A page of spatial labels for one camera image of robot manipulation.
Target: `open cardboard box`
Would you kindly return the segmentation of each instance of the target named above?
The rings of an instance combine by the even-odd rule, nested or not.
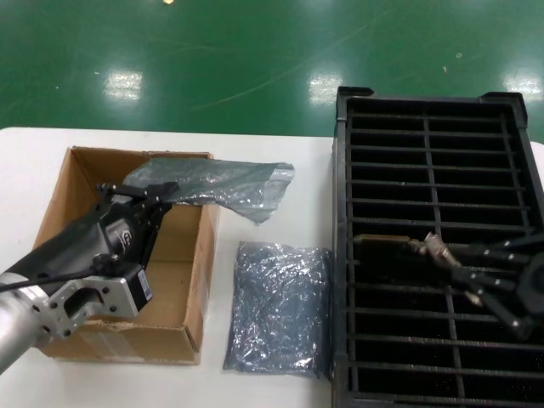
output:
[[[96,204],[96,184],[120,184],[151,157],[212,155],[69,149],[34,247]],[[63,360],[198,364],[217,222],[217,206],[174,206],[163,219],[146,270],[153,299],[139,316],[89,320],[70,339],[56,340],[42,351]]]

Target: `robotic arm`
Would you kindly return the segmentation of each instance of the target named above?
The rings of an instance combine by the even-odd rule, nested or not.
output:
[[[151,300],[145,269],[177,183],[101,184],[85,216],[0,275],[0,374],[30,347],[95,315],[133,318]]]

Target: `crumpled plastic bag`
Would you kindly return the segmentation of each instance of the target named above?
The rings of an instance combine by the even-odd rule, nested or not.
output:
[[[329,377],[331,252],[242,242],[225,370]]]
[[[146,187],[176,181],[179,190],[167,201],[219,204],[261,224],[278,208],[294,175],[294,167],[287,163],[156,157],[132,171],[123,183]]]

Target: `black wire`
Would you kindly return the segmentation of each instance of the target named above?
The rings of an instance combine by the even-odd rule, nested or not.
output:
[[[23,280],[22,282],[9,283],[7,285],[0,285],[0,293],[14,291],[15,289],[20,289],[20,288],[28,287],[28,286],[41,286],[41,285],[47,285],[49,283],[67,282],[67,281],[73,281],[75,279],[88,278],[89,276],[92,276],[94,274],[95,274],[95,271],[89,269],[83,272],[74,272],[72,274],[66,274],[62,276],[41,278],[41,279],[35,279],[35,280]]]

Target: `green epoxy floor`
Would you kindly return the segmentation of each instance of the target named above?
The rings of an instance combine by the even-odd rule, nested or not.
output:
[[[542,0],[0,1],[0,128],[333,135],[338,85],[522,92]]]

